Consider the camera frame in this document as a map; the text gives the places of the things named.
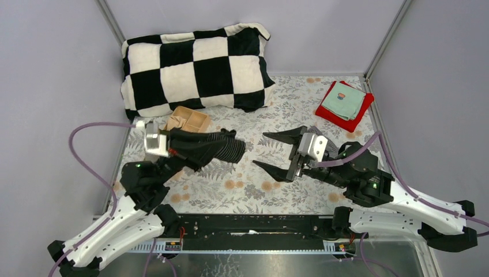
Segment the wooden divided organizer box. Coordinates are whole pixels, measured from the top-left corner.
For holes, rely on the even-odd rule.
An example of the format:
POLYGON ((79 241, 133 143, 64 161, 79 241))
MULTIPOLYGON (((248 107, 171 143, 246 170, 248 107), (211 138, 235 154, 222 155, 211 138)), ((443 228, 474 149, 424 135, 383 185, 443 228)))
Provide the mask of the wooden divided organizer box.
POLYGON ((205 133, 211 122, 211 118, 208 114, 182 106, 178 106, 171 116, 172 115, 181 116, 187 119, 186 124, 180 128, 187 132, 205 133))

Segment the grey striped underwear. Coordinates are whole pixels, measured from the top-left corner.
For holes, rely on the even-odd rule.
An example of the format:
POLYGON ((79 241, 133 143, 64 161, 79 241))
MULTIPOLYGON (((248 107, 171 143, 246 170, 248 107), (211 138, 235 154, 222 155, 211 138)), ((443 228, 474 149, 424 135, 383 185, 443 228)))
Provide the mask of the grey striped underwear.
POLYGON ((322 159, 323 161, 334 160, 337 158, 339 147, 333 141, 324 136, 324 134, 316 126, 310 127, 308 129, 308 132, 314 133, 322 138, 322 147, 324 149, 324 157, 322 159))

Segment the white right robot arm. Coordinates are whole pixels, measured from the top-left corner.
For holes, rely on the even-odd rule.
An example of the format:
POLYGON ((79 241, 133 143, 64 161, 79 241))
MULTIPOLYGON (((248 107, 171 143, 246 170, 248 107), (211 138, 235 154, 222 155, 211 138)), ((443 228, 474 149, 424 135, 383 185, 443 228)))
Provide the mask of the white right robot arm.
POLYGON ((289 167, 259 162, 273 179, 292 182, 308 176, 343 189, 353 207, 337 207, 327 231, 340 238, 390 233, 423 239, 444 252, 462 252, 478 244, 476 230, 467 226, 475 214, 471 201, 446 202, 403 185, 381 170, 366 145, 348 141, 336 147, 314 128, 301 126, 265 137, 289 144, 289 167))

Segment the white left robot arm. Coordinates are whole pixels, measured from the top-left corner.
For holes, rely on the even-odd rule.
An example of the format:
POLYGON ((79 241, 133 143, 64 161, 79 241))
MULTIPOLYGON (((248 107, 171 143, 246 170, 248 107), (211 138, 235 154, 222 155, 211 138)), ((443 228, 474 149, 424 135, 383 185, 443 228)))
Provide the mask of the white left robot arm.
POLYGON ((157 160, 129 162, 122 168, 122 197, 114 197, 112 208, 79 235, 53 241, 48 251, 54 270, 62 276, 98 276, 109 263, 129 249, 161 235, 182 236, 176 211, 163 200, 165 183, 185 167, 198 171, 213 159, 237 163, 246 143, 234 130, 193 133, 175 128, 146 131, 144 148, 157 160))

